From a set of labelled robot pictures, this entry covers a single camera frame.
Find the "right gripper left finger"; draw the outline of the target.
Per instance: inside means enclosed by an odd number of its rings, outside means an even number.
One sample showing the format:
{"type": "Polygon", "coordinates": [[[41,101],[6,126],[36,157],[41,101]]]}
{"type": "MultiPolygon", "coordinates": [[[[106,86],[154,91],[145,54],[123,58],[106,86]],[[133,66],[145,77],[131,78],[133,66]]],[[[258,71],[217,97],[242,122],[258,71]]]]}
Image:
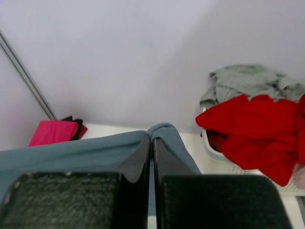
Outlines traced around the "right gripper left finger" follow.
{"type": "Polygon", "coordinates": [[[150,137],[112,172],[22,174],[0,206],[3,229],[145,229],[150,137]]]}

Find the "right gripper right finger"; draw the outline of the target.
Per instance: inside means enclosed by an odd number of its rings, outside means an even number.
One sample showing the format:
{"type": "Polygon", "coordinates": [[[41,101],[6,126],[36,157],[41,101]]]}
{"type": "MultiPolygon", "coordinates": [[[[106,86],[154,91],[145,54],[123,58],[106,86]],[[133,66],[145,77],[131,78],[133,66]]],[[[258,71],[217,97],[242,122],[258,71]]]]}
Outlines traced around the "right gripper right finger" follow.
{"type": "Polygon", "coordinates": [[[153,143],[159,229],[289,229],[272,182],[258,175],[199,175],[159,138],[153,143]]]}

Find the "blue grey t shirt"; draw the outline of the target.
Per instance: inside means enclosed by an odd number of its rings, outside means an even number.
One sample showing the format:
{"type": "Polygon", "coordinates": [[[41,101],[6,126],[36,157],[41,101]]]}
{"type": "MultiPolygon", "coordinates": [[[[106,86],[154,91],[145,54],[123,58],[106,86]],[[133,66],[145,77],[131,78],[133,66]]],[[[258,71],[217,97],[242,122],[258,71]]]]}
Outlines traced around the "blue grey t shirt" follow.
{"type": "Polygon", "coordinates": [[[111,136],[33,146],[0,153],[0,199],[12,183],[29,172],[102,172],[115,169],[138,148],[143,137],[160,138],[165,148],[192,172],[200,170],[177,131],[161,123],[147,131],[137,130],[111,136]]]}

